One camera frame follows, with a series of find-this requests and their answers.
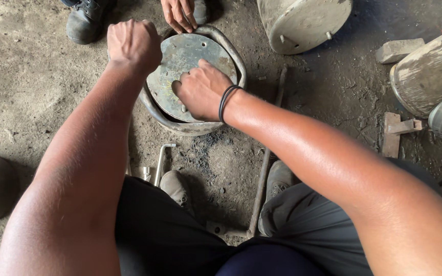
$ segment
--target work boot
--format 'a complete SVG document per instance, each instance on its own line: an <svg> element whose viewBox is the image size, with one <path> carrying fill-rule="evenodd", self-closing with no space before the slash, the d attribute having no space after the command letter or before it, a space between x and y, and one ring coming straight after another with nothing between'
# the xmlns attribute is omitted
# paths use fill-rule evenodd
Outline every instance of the work boot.
<svg viewBox="0 0 442 276"><path fill-rule="evenodd" d="M95 41L102 30L107 12L116 0L81 0L73 6L66 24L66 34L75 43L86 45Z"/></svg>
<svg viewBox="0 0 442 276"><path fill-rule="evenodd" d="M293 181L293 172L289 169L289 167L286 166L286 164L284 164L281 160L275 161L267 177L265 204L272 198L275 198L276 195L280 194L285 189L294 186L294 184L295 183ZM260 216L258 218L258 230L263 235L267 235L264 231L261 217L262 212L260 213Z"/></svg>
<svg viewBox="0 0 442 276"><path fill-rule="evenodd" d="M209 10L205 0L195 0L193 2L193 17L197 24L206 24L209 21Z"/></svg>
<svg viewBox="0 0 442 276"><path fill-rule="evenodd" d="M171 170L163 175L160 182L160 189L166 192L171 199L187 210L192 216L192 204L189 198L189 188L185 185L185 181L177 170Z"/></svg>

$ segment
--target metal pipe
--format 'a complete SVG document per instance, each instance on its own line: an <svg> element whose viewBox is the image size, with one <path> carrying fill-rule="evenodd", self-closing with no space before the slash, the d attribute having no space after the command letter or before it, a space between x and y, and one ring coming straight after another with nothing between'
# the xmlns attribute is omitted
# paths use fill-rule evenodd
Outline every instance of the metal pipe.
<svg viewBox="0 0 442 276"><path fill-rule="evenodd" d="M163 155L164 155L164 149L167 147L176 147L177 144L164 144L160 148L160 158L158 159L158 166L156 167L156 177L155 177L155 186L160 186L160 175L161 171L163 170Z"/></svg>
<svg viewBox="0 0 442 276"><path fill-rule="evenodd" d="M284 96L284 85L286 84L286 75L287 75L287 64L284 65L281 72L281 77L279 80L279 90L278 95L275 99L275 106L280 107L282 103L282 97ZM255 235L257 224L258 224L258 216L260 215L260 208L262 206L262 196L264 194L264 190L266 187L267 175L269 174L269 165L271 159L271 150L267 147L265 148L264 153L264 161L262 162L262 170L260 172L260 178L258 180L257 186L257 194L255 196L255 203L253 205L252 217L250 219L250 227L247 230L247 237L252 238Z"/></svg>

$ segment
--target black rubber band bracelet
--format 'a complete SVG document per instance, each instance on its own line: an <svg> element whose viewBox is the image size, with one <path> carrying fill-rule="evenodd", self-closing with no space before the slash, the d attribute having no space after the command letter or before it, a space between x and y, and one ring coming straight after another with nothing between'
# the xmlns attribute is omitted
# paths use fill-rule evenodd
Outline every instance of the black rubber band bracelet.
<svg viewBox="0 0 442 276"><path fill-rule="evenodd" d="M233 92L235 89L243 89L238 85L230 85L228 88L226 88L226 90L224 91L223 95L221 96L221 101L219 102L219 112L218 112L218 116L219 116L219 121L221 123L224 123L224 119L223 119L223 109L224 109L224 103L226 102L226 99L228 98L228 96L231 94L231 92Z"/></svg>

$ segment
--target dirt floor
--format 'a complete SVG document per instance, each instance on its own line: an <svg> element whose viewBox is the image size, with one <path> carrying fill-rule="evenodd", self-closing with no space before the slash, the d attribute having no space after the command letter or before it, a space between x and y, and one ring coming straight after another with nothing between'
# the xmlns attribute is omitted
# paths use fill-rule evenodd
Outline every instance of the dirt floor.
<svg viewBox="0 0 442 276"><path fill-rule="evenodd" d="M386 41L429 42L442 34L442 1L354 0L351 16L333 40L304 54L282 56L269 47L255 0L212 1L211 7L211 24L245 61L249 92L273 102L280 69L287 63L284 108L333 125L377 152L384 112L413 116L393 95L391 66L377 63L375 51ZM103 36L87 46L66 37L69 12L58 0L0 0L0 156L13 162L22 189L59 126L107 64ZM108 22L130 18L167 27L159 1L119 0ZM259 142L227 126L210 135L177 136L160 127L139 102L129 141L136 176L142 166L156 167L162 144L176 142L165 170L187 176L200 221L248 227L263 157ZM400 158L442 178L442 140L427 129L402 135ZM6 222L0 220L0 241ZM243 241L225 238L231 244Z"/></svg>

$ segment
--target trousers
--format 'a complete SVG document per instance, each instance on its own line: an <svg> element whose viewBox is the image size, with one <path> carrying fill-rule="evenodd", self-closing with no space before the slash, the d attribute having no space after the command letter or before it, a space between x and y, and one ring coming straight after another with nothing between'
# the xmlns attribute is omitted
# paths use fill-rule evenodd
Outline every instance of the trousers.
<svg viewBox="0 0 442 276"><path fill-rule="evenodd" d="M390 161L440 193L423 168ZM304 183L264 204L260 219L269 237L229 246L161 189L126 176L115 223L122 276L215 275L234 254L264 244L292 248L328 275L372 275L349 216Z"/></svg>

